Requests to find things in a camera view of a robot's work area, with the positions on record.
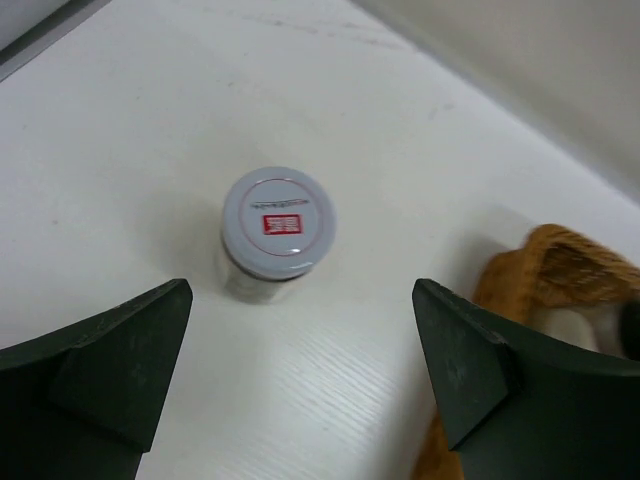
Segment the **grey-lid dark spice jar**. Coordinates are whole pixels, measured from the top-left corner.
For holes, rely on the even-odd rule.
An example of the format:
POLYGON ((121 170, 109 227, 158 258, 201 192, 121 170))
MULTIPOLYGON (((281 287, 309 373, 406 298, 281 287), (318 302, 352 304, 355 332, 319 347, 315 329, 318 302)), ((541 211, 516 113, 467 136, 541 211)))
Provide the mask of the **grey-lid dark spice jar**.
POLYGON ((315 179, 287 167, 253 170, 224 200, 221 286, 246 303, 271 303, 326 257, 336 230, 333 203, 315 179))

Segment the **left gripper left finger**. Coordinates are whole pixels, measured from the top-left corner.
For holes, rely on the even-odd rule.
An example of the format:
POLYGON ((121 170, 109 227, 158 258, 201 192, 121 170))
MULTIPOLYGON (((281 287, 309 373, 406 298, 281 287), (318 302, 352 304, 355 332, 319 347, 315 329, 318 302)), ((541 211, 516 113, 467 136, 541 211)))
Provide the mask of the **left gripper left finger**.
POLYGON ((159 425, 193 302, 173 279, 1 351, 4 479, 133 479, 159 425))

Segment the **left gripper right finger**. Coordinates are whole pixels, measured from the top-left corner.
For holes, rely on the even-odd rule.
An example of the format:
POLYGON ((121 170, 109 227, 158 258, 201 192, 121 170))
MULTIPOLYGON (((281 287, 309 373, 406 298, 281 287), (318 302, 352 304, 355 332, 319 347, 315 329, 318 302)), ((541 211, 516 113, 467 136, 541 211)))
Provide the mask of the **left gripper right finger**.
POLYGON ((639 365, 553 339, 430 279, 412 292, 448 447, 468 479, 635 479, 639 365))

